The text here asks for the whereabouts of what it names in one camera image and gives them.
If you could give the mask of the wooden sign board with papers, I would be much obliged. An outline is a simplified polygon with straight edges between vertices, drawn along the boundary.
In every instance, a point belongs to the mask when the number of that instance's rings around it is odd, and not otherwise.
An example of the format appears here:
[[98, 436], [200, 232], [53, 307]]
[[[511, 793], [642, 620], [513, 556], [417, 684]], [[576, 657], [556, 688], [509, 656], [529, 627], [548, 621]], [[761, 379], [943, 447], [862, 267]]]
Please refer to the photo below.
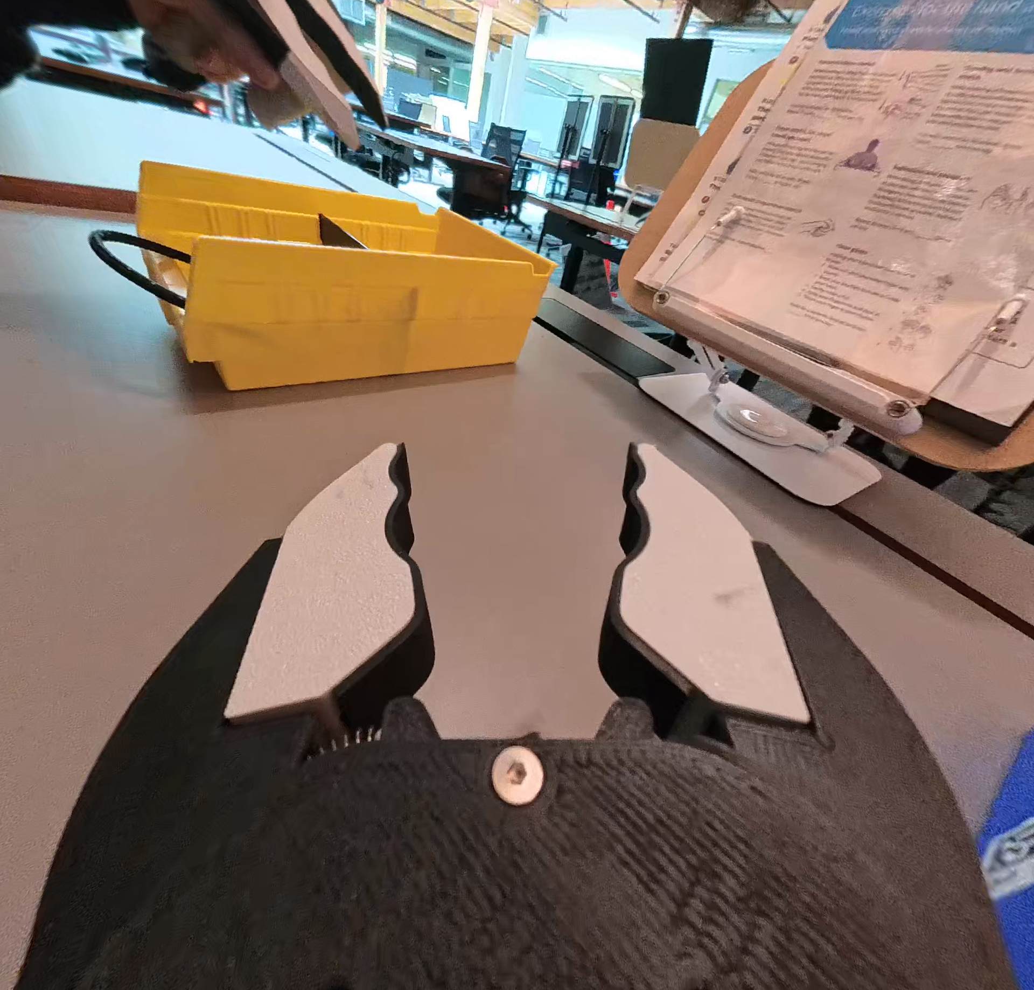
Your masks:
[[1032, 463], [1032, 0], [817, 0], [627, 253], [632, 306], [932, 464]]

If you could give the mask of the yellow plastic bin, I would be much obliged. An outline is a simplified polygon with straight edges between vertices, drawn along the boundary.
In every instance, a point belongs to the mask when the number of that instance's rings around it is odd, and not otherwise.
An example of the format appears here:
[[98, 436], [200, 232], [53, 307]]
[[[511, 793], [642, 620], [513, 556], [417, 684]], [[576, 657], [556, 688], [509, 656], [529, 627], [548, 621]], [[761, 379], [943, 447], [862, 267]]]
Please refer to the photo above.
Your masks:
[[[367, 250], [320, 244], [320, 213]], [[143, 161], [136, 236], [191, 363], [229, 390], [514, 363], [555, 265], [440, 208]]]

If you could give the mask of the tan board panel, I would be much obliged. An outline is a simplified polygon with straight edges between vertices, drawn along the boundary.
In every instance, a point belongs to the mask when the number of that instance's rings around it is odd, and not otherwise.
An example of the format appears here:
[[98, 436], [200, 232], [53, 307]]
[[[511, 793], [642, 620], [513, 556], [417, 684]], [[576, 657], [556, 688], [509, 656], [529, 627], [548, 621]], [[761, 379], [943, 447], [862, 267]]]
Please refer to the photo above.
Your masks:
[[663, 193], [699, 140], [700, 132], [692, 124], [639, 118], [628, 144], [627, 188]]

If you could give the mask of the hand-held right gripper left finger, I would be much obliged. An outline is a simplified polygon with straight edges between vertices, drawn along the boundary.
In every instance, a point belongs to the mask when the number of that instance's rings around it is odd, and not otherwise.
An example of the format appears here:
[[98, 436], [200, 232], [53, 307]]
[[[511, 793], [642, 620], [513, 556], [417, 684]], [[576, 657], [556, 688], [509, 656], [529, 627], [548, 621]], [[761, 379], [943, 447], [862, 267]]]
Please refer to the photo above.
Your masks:
[[229, 724], [307, 717], [343, 747], [372, 741], [388, 704], [425, 684], [435, 648], [409, 502], [406, 445], [385, 443], [294, 517], [229, 690]]

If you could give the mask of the large blue plastic bin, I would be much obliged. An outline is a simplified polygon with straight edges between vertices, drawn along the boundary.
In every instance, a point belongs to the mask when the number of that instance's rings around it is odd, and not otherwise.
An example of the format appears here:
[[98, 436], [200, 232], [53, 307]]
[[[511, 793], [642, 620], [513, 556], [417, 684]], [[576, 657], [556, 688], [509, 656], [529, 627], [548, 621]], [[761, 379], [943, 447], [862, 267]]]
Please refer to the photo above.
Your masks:
[[977, 840], [1017, 987], [1033, 988], [1033, 733], [1023, 738]]

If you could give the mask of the wooden table with black legs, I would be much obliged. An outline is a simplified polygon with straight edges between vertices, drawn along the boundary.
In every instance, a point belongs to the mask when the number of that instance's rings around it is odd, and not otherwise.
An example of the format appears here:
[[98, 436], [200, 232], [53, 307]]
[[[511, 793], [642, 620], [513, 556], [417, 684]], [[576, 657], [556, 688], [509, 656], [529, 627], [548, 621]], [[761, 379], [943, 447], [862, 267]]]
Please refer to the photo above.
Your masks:
[[577, 294], [576, 287], [587, 259], [601, 262], [603, 270], [618, 267], [646, 221], [645, 215], [637, 218], [620, 209], [538, 196], [530, 196], [526, 204], [543, 212], [536, 252], [549, 249], [550, 241], [556, 244], [556, 249], [568, 248], [562, 257], [560, 288], [571, 295]]

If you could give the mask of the grey desk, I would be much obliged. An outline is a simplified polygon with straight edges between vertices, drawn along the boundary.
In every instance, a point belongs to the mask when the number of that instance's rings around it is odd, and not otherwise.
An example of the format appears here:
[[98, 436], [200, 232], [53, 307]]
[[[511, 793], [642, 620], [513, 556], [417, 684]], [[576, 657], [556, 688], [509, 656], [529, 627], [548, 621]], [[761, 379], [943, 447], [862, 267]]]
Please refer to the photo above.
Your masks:
[[887, 468], [876, 484], [834, 506], [834, 512], [1032, 637], [1031, 544]]
[[97, 755], [266, 540], [407, 445], [444, 734], [591, 734], [630, 442], [769, 544], [884, 676], [975, 831], [1032, 728], [1032, 641], [834, 511], [690, 434], [539, 325], [514, 366], [233, 393], [182, 361], [94, 224], [2, 209], [2, 988]]

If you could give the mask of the black monitor screen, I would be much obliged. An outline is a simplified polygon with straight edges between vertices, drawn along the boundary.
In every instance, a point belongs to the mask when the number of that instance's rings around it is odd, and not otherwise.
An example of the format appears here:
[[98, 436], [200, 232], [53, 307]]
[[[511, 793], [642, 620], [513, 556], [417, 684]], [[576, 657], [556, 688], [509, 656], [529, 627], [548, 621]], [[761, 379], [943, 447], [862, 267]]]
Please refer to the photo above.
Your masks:
[[706, 38], [647, 39], [640, 119], [695, 127], [712, 48]]

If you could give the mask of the long grey table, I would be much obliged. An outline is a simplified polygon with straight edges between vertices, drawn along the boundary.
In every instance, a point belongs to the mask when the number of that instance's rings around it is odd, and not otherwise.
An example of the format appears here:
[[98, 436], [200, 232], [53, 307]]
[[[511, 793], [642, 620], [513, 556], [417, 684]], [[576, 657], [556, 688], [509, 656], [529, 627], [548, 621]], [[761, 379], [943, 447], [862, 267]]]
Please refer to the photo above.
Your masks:
[[136, 190], [143, 161], [433, 206], [301, 140], [20, 79], [1, 96], [4, 176]]

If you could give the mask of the black office chair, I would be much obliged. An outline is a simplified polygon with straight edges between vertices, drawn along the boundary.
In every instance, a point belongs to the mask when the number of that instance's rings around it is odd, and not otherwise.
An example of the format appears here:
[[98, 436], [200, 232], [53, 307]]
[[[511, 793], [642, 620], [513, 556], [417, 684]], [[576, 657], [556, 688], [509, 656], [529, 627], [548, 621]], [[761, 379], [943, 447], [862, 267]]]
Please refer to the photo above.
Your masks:
[[492, 123], [483, 143], [481, 156], [500, 170], [486, 170], [482, 173], [482, 196], [478, 204], [482, 218], [501, 221], [503, 234], [512, 226], [530, 237], [533, 227], [522, 221], [529, 174], [529, 166], [522, 163], [525, 139], [524, 129]]

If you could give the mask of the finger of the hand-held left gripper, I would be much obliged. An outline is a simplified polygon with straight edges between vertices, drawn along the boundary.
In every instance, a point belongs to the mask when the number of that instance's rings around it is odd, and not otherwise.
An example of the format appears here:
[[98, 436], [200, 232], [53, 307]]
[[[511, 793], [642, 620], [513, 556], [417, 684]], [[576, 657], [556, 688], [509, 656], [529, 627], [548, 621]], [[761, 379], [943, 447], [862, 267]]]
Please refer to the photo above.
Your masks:
[[366, 57], [332, 0], [290, 0], [307, 43], [317, 55], [336, 102], [352, 95], [381, 130], [389, 126], [381, 89]]
[[287, 0], [252, 0], [288, 47], [280, 73], [291, 90], [304, 100], [338, 140], [349, 149], [361, 147], [355, 116], [343, 93], [335, 86]]

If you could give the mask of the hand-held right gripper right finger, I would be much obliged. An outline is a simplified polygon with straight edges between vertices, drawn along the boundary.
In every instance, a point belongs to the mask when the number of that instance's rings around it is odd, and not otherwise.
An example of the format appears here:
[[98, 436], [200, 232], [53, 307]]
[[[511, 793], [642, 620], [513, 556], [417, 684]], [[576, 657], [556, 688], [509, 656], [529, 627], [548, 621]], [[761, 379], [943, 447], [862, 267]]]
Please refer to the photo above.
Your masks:
[[811, 728], [811, 710], [743, 524], [653, 445], [628, 446], [618, 563], [600, 637], [613, 693], [653, 733], [731, 744], [730, 721]]

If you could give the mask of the person's left hand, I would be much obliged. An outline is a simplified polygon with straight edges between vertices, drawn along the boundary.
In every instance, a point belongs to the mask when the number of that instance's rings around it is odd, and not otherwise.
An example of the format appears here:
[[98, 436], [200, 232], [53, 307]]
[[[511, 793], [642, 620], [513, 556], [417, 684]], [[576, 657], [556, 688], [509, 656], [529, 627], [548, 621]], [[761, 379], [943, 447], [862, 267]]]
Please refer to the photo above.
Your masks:
[[251, 38], [211, 0], [126, 0], [179, 66], [216, 84], [247, 79], [265, 92], [283, 80]]

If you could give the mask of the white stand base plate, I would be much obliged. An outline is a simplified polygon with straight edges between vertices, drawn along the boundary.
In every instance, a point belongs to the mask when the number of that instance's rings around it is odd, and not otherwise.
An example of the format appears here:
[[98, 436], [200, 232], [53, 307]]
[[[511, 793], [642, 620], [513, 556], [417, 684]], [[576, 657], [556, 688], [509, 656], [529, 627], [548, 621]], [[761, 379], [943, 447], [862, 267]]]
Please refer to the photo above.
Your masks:
[[846, 446], [852, 428], [821, 433], [723, 372], [642, 377], [638, 386], [689, 427], [810, 504], [834, 507], [881, 479], [876, 464]]

